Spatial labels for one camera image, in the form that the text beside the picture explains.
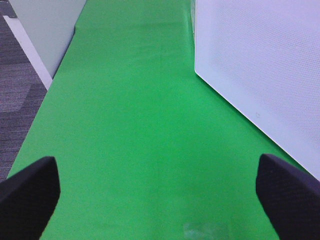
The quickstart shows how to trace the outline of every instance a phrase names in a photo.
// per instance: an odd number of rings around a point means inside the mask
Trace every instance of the black foam pad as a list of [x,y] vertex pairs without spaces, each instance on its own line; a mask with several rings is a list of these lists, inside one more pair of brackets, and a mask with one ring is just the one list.
[[54,157],[43,157],[0,183],[0,239],[39,239],[60,196]]
[[263,154],[256,194],[282,240],[320,240],[320,182],[284,160]]

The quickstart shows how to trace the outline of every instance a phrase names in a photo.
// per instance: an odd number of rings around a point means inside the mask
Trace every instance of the white panel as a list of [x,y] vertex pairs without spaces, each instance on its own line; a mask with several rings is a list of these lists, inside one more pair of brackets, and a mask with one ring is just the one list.
[[320,179],[320,2],[197,0],[195,71]]
[[10,0],[10,3],[53,77],[86,0]]

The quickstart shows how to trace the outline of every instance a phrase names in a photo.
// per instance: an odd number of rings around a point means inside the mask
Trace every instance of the perforated metal panel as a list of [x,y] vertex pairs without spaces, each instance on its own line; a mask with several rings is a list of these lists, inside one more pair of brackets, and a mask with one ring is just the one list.
[[320,2],[197,0],[195,71],[320,179]]

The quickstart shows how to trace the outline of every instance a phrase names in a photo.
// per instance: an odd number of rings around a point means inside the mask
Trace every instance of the floor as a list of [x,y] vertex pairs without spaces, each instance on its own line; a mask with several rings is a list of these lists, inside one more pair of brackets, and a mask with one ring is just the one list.
[[0,181],[7,178],[46,93],[0,16]]
[[262,153],[293,161],[197,77],[188,0],[87,1],[10,174],[55,157],[46,240],[277,239]]

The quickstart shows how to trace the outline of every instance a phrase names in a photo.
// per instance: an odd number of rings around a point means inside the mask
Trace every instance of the green floor mat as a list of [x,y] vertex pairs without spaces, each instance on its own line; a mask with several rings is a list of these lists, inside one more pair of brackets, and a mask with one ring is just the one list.
[[10,174],[56,157],[45,240],[272,240],[262,153],[293,162],[196,76],[188,0],[88,0]]

